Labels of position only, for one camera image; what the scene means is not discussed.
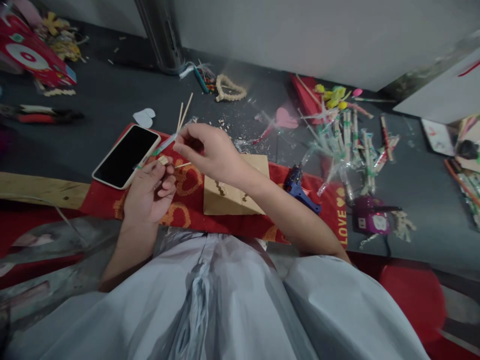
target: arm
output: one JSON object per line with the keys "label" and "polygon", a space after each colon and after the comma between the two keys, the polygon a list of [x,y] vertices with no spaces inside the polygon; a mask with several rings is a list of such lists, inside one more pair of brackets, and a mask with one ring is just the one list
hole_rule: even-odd
{"label": "arm", "polygon": [[244,161],[223,130],[206,124],[189,124],[177,137],[173,149],[202,173],[249,195],[300,251],[332,255],[350,263],[327,224]]}
{"label": "arm", "polygon": [[153,161],[138,171],[125,199],[125,218],[115,251],[101,276],[99,291],[109,292],[145,265],[154,252],[159,221],[174,197],[171,164]]}

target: pliers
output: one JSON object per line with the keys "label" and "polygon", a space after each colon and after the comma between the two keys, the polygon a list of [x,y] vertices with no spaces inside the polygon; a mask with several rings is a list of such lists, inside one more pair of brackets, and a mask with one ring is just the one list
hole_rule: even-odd
{"label": "pliers", "polygon": [[0,104],[0,115],[25,124],[68,124],[84,118],[79,111],[36,105],[8,106]]}

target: red stool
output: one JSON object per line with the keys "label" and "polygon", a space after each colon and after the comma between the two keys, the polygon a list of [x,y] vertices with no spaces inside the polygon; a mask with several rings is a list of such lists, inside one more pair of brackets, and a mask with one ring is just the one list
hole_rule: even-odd
{"label": "red stool", "polygon": [[417,261],[392,259],[383,267],[378,282],[410,321],[431,359],[480,359],[480,356],[440,333],[447,311],[439,279],[430,266]]}

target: white phone case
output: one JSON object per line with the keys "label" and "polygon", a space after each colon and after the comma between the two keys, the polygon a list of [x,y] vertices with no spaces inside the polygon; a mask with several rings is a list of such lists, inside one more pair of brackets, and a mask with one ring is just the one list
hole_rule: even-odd
{"label": "white phone case", "polygon": [[[99,179],[98,177],[95,177],[95,173],[102,166],[102,164],[105,162],[105,160],[110,156],[110,154],[115,150],[115,148],[118,146],[118,144],[120,144],[122,142],[124,137],[127,136],[127,134],[130,132],[130,130],[132,130],[134,127],[140,127],[140,126],[133,125],[131,128],[128,129],[128,131],[121,137],[121,139],[115,144],[115,146],[110,150],[110,152],[103,158],[101,163],[95,168],[95,170],[93,170],[93,172],[91,174],[92,178],[94,178],[95,180],[97,180],[98,182],[100,182],[102,184],[108,185],[109,187],[112,187],[112,188],[115,188],[115,189],[118,189],[118,190],[125,190],[126,188],[128,188],[130,186],[130,184],[132,183],[132,180],[134,179],[135,174],[139,170],[138,168],[133,170],[133,172],[131,173],[131,176],[128,178],[128,180],[126,181],[126,183],[122,187],[114,186],[111,183],[105,182],[105,181]],[[160,135],[158,135],[156,132],[151,131],[151,130],[146,129],[146,128],[142,128],[142,129],[155,134],[157,136],[157,140],[155,140],[153,145],[150,147],[150,149],[145,153],[145,155],[141,159],[140,163],[138,164],[140,167],[142,167],[145,164],[147,159],[150,157],[150,154],[153,153],[153,151],[155,150],[155,148],[159,145],[159,143],[161,141]]]}

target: phone screen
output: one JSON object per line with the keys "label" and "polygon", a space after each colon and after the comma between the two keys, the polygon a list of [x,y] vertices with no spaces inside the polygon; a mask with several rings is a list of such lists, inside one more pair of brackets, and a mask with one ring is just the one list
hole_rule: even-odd
{"label": "phone screen", "polygon": [[93,176],[117,188],[123,187],[158,138],[151,131],[132,126]]}

